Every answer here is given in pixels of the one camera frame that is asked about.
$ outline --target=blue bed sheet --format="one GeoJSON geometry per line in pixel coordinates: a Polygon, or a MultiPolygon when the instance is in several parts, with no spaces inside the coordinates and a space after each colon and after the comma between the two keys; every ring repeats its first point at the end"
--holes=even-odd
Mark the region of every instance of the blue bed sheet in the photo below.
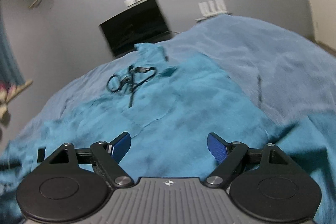
{"type": "MultiPolygon", "coordinates": [[[[221,16],[204,22],[171,41],[159,44],[164,46],[169,63],[162,61],[165,55],[163,48],[155,46],[155,55],[148,49],[142,51],[139,64],[145,62],[156,66],[162,65],[160,69],[164,73],[156,80],[160,79],[160,83],[167,81],[166,86],[174,83],[174,77],[181,76],[179,74],[181,67],[189,70],[197,68],[192,72],[189,71],[188,74],[188,79],[191,78],[194,84],[197,83],[189,87],[189,90],[195,91],[194,95],[197,94],[197,97],[192,97],[190,92],[185,92],[188,85],[175,87],[179,92],[184,91],[183,96],[190,97],[184,102],[185,104],[180,104],[182,96],[180,95],[178,99],[169,101],[163,106],[157,104],[157,108],[154,108],[154,116],[144,115],[144,113],[152,113],[152,107],[146,109],[146,106],[157,101],[151,101],[155,94],[157,99],[160,96],[170,99],[174,98],[173,95],[177,96],[169,89],[153,88],[155,84],[159,85],[159,82],[156,83],[153,80],[139,89],[138,99],[135,99],[135,104],[138,103],[138,107],[143,107],[146,112],[140,111],[142,115],[139,115],[136,107],[127,109],[128,96],[116,98],[117,95],[104,93],[104,88],[110,75],[135,61],[136,53],[132,52],[92,70],[55,94],[42,112],[24,128],[15,141],[10,143],[2,159],[15,156],[24,159],[25,168],[28,166],[34,168],[36,152],[27,153],[27,145],[31,145],[30,148],[35,151],[37,146],[47,145],[47,154],[50,154],[63,142],[71,141],[77,147],[86,147],[96,140],[112,139],[120,132],[128,130],[133,137],[132,148],[134,149],[123,159],[122,165],[134,178],[139,175],[172,176],[173,174],[174,176],[203,177],[214,167],[214,160],[204,149],[206,146],[203,146],[205,136],[210,131],[219,133],[228,141],[244,141],[251,147],[261,147],[265,142],[278,141],[285,152],[297,156],[298,161],[306,166],[312,177],[322,187],[324,195],[322,206],[316,216],[318,223],[333,223],[335,195],[328,193],[335,192],[333,183],[335,154],[332,150],[336,121],[332,113],[332,110],[335,110],[336,95],[335,59],[297,34],[265,22],[242,17],[221,16]],[[208,57],[195,55],[197,51],[207,54],[220,67],[224,67],[226,72],[208,57]],[[220,82],[216,77],[208,79],[209,75],[216,75],[216,73],[220,82]],[[252,103],[230,78],[241,86],[252,103]],[[198,103],[201,102],[199,100],[202,95],[207,95],[204,91],[205,86],[208,90],[215,89],[216,92],[219,90],[217,93],[214,92],[217,95],[226,92],[222,100],[211,101],[215,103],[216,111],[211,113],[214,114],[211,115],[212,118],[207,117],[207,119],[203,117],[209,114],[206,108],[209,105],[198,103]],[[229,86],[232,90],[227,94],[226,89],[229,86]],[[238,102],[241,100],[244,103],[240,105],[236,104],[235,100],[231,101],[235,96],[239,98],[238,102]],[[227,108],[219,106],[217,101],[227,108]],[[196,109],[197,107],[201,109],[198,109],[197,113],[188,111],[186,105],[195,106],[195,104],[196,109]],[[116,119],[109,112],[112,105],[122,113],[122,117],[116,119]],[[288,127],[277,126],[255,106],[259,106],[275,122],[293,121],[314,112],[329,111],[329,113],[310,115],[301,122],[291,124],[291,130],[287,130],[288,127]],[[90,115],[86,115],[86,119],[83,119],[84,116],[79,113],[85,113],[88,110],[90,115]],[[179,120],[174,116],[176,111],[179,113],[179,120]],[[240,119],[243,115],[247,115],[244,118],[251,123],[241,123],[240,119]],[[180,131],[180,134],[167,134],[171,132],[173,124],[178,125],[175,126],[176,133],[180,131]],[[186,139],[189,141],[188,146],[191,150],[186,150],[183,146],[186,139]],[[152,151],[143,160],[143,157],[141,158],[143,150],[135,148],[144,148],[148,145],[152,151]],[[164,145],[166,145],[166,154],[158,155],[164,145]],[[200,157],[194,155],[194,148],[201,149],[200,157]],[[183,151],[183,155],[178,155],[176,151],[183,151]],[[179,168],[176,166],[173,168],[173,165],[169,164],[162,165],[168,154],[175,161],[185,159],[185,165],[179,168]]],[[[13,184],[15,188],[20,177],[27,171],[29,170],[22,169],[19,174],[9,172],[1,177],[1,182],[15,181],[13,184]]],[[[13,198],[13,192],[10,189],[4,192],[0,203],[13,198]]],[[[7,217],[13,219],[19,216],[15,202],[7,202],[6,205],[12,206],[5,212],[10,212],[7,217]]]]}

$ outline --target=metal screw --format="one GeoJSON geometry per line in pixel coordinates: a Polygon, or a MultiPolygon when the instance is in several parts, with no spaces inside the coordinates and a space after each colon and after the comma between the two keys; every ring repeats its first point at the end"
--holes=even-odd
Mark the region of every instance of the metal screw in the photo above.
{"type": "Polygon", "coordinates": [[[221,184],[223,182],[223,179],[221,177],[218,176],[213,176],[213,177],[208,177],[207,178],[207,183],[211,184],[211,185],[218,185],[221,184]]]}
{"type": "Polygon", "coordinates": [[[131,178],[127,177],[127,176],[121,176],[121,177],[117,177],[114,182],[118,185],[127,185],[129,183],[131,183],[131,178]]]}

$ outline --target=curtain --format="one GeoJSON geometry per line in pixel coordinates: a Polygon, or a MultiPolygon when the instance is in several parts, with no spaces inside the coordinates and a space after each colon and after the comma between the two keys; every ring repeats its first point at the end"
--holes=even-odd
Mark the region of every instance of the curtain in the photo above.
{"type": "Polygon", "coordinates": [[[13,53],[11,51],[11,46],[7,41],[7,36],[2,22],[1,14],[0,14],[0,81],[15,85],[23,85],[25,83],[17,66],[13,53]]]}

